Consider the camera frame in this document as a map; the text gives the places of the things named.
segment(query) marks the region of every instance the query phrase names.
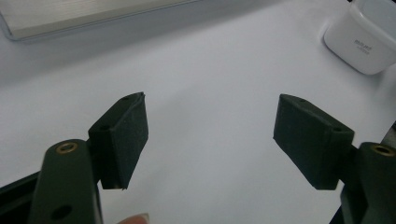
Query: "dark green plastic part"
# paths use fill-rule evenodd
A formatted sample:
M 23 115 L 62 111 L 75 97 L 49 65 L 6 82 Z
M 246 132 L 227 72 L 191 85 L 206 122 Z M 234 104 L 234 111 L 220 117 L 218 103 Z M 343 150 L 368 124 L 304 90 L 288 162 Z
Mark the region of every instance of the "dark green plastic part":
M 335 189 L 354 132 L 308 101 L 281 94 L 274 139 L 315 189 Z
M 127 189 L 149 138 L 145 94 L 118 100 L 89 129 L 96 176 L 103 189 Z

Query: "white device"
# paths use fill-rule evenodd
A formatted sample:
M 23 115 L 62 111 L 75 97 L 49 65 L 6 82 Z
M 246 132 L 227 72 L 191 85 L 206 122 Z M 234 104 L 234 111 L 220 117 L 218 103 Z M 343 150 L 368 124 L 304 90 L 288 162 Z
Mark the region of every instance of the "white device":
M 354 0 L 324 35 L 326 45 L 366 75 L 396 63 L 395 0 Z
M 17 40 L 193 1 L 0 0 L 0 25 Z

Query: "white table surface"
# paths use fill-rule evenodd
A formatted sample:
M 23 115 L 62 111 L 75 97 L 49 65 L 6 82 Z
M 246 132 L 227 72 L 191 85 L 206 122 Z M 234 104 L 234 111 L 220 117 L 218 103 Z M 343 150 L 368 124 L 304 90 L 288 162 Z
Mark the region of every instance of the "white table surface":
M 88 129 L 122 96 L 147 95 L 149 140 L 127 190 L 101 190 L 105 223 L 329 223 L 273 140 L 278 95 L 296 95 L 379 142 L 396 119 L 396 67 L 365 76 L 322 36 L 337 0 L 203 0 L 58 35 L 0 35 L 0 186 Z

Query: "screw hole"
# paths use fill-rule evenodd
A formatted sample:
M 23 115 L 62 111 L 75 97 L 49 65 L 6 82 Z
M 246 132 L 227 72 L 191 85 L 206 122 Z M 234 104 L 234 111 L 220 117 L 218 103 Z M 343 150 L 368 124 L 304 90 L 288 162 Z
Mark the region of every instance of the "screw hole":
M 387 157 L 394 157 L 395 156 L 395 152 L 389 148 L 386 147 L 374 147 L 374 152 L 381 154 L 383 156 L 387 156 Z
M 59 154 L 66 154 L 66 153 L 69 153 L 69 152 L 72 152 L 72 151 L 76 150 L 77 148 L 78 148 L 78 144 L 77 143 L 68 142 L 68 143 L 64 143 L 64 144 L 61 144 L 60 146 L 58 146 L 56 148 L 56 151 Z
M 63 205 L 63 206 L 53 210 L 52 214 L 50 215 L 50 218 L 52 220 L 62 220 L 65 217 L 69 216 L 71 212 L 72 212 L 72 206 Z
M 109 129 L 110 129 L 110 125 L 103 125 L 100 127 L 100 130 L 102 130 L 102 131 L 107 131 Z

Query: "fingernail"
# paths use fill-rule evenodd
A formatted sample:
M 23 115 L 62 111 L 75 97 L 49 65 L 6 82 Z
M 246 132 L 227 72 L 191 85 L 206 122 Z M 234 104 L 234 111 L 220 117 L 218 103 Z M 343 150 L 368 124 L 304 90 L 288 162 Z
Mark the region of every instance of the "fingernail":
M 145 213 L 128 217 L 119 224 L 149 224 L 149 214 Z

